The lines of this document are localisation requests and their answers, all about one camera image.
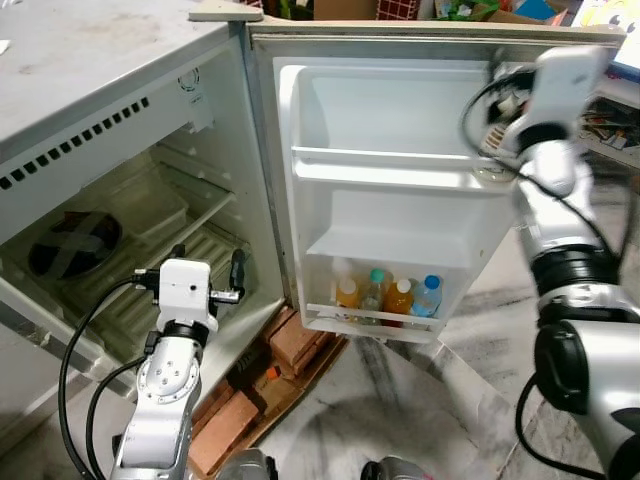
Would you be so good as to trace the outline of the grey fridge door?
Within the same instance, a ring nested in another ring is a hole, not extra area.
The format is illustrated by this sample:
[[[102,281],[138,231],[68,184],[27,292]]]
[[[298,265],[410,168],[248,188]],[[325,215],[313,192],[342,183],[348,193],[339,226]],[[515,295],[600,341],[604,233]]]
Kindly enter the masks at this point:
[[[515,183],[484,180],[460,115],[492,68],[572,45],[617,49],[605,27],[435,20],[248,24],[253,90],[288,275],[303,325],[425,342],[442,333],[515,223]],[[434,317],[356,310],[340,284],[436,275]]]

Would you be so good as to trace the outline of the small grey fridge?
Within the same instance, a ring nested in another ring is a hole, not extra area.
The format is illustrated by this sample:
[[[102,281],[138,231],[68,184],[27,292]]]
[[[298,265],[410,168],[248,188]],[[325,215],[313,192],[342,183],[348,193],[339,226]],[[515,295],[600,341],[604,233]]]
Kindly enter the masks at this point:
[[[129,238],[200,227],[247,247],[248,289],[218,311],[202,361],[223,378],[287,300],[273,177],[243,23],[192,22],[193,0],[5,0],[0,9],[0,452],[55,410],[58,360],[106,288],[40,278],[27,256],[67,211]]]

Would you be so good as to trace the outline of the red brick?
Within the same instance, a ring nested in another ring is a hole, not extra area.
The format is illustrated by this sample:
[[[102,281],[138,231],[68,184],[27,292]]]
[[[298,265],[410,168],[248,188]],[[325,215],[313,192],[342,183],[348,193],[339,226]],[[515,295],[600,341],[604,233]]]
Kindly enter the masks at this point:
[[[220,407],[189,448],[189,465],[198,476],[211,477],[218,471],[221,461],[233,452],[233,445],[250,430],[259,412],[259,407],[243,392],[234,393]]]
[[[262,330],[262,338],[268,343],[271,358],[283,378],[292,380],[310,365],[333,334],[306,328],[300,314],[285,306]]]

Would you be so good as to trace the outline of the black round container grey cross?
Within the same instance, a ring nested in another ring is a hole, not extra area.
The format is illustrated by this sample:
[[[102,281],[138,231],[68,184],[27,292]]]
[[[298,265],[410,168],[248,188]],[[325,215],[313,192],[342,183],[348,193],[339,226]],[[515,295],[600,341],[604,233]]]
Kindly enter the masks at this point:
[[[123,237],[123,225],[109,212],[64,212],[29,248],[29,270],[54,280],[90,273],[114,255]]]

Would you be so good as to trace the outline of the white cluttered shelf rack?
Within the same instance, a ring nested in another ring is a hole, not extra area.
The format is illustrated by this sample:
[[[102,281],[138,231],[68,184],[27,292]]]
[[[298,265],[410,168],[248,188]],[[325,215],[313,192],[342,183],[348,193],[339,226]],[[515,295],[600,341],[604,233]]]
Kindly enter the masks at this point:
[[[582,115],[579,138],[595,154],[640,168],[639,83],[607,74]]]

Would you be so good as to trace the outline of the brown cardboard sheet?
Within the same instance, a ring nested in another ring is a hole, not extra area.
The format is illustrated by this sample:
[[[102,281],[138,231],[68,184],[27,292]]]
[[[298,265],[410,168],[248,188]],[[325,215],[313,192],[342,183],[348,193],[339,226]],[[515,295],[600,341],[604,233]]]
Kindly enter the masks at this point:
[[[195,436],[205,429],[205,425],[211,420],[211,417],[220,410],[220,407],[224,406],[224,403],[229,401],[234,393],[243,392],[259,407],[259,416],[253,421],[250,430],[246,431],[242,438],[233,445],[233,452],[230,452],[224,458],[224,461],[221,461],[218,471],[230,454],[252,447],[271,428],[274,428],[278,422],[282,421],[283,417],[292,410],[294,404],[305,396],[307,389],[312,387],[316,380],[334,364],[334,361],[337,360],[337,357],[347,346],[346,339],[329,332],[333,334],[333,338],[321,347],[314,360],[296,379],[283,378],[282,371],[280,371],[278,379],[271,381],[271,383],[265,383],[262,380],[264,372],[269,367],[278,365],[275,364],[273,357],[271,357],[268,343],[262,338],[262,330],[252,339],[247,351],[237,358],[228,374],[218,383],[212,384],[212,387],[206,389],[207,397],[198,404],[195,416],[193,416],[193,421],[195,421],[195,424],[193,424],[193,439],[195,439]],[[216,471],[211,477],[198,476],[195,468],[189,465],[189,460],[188,467],[191,475],[198,480],[209,480],[218,474],[218,471]]]

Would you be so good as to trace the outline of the yellow smiley face board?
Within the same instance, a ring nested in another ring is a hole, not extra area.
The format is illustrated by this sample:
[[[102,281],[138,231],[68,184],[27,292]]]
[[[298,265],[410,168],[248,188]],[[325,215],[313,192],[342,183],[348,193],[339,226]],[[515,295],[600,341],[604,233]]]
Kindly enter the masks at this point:
[[[640,0],[582,0],[572,27],[617,26],[627,35],[639,29]]]

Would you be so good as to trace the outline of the green cap clear bottle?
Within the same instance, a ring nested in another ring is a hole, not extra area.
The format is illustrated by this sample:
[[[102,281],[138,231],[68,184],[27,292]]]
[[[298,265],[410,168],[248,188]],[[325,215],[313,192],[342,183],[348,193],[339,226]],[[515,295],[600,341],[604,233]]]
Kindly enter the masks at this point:
[[[367,275],[360,308],[365,311],[383,311],[385,292],[387,292],[387,271],[374,268]]]

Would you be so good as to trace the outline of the red checked box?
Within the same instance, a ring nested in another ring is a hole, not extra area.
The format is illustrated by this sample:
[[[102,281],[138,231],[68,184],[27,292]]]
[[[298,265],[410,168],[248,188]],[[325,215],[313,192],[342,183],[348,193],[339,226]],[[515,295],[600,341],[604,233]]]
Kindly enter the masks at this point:
[[[376,0],[376,20],[429,20],[435,0]]]

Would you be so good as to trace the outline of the orange drink bottle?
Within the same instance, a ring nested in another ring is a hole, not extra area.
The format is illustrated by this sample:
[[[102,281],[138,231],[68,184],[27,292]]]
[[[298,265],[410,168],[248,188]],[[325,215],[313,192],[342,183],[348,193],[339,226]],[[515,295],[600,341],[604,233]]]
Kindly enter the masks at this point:
[[[413,280],[401,278],[389,283],[381,303],[381,311],[387,314],[411,315],[412,307]]]

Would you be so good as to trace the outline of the grey robot left leg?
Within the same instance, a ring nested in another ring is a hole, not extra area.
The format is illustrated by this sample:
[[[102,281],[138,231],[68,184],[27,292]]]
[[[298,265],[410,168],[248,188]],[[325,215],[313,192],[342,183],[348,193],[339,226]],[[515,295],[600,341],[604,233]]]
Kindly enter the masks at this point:
[[[230,454],[214,480],[279,480],[279,472],[273,457],[248,448]]]

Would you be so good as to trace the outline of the grey robot leg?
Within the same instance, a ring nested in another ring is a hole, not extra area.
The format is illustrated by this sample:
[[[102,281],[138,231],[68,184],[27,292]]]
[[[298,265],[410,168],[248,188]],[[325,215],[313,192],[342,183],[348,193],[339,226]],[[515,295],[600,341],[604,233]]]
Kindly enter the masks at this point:
[[[397,456],[370,460],[362,467],[360,480],[435,480],[416,463]]]
[[[279,472],[273,457],[248,448],[230,454],[214,480],[279,480]]]

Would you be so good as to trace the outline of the brown cardboard box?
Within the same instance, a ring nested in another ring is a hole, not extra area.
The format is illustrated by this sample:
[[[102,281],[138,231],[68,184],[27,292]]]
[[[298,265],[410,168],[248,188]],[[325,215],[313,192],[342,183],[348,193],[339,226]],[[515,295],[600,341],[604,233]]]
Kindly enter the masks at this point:
[[[374,20],[379,0],[310,0],[315,20]]]

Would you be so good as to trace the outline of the blue cap water bottle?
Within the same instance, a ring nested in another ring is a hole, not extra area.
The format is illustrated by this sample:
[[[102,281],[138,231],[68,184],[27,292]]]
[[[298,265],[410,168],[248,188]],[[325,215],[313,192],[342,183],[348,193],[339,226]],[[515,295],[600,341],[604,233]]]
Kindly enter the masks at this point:
[[[426,275],[413,284],[413,302],[410,314],[415,317],[435,317],[443,302],[442,279],[438,275]]]

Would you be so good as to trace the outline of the grey robot right leg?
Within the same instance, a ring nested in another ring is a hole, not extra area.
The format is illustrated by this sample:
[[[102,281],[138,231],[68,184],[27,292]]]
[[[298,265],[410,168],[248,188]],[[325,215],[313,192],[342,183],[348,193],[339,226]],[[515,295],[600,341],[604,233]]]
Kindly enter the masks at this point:
[[[362,467],[360,480],[435,480],[416,463],[397,456],[370,460]]]

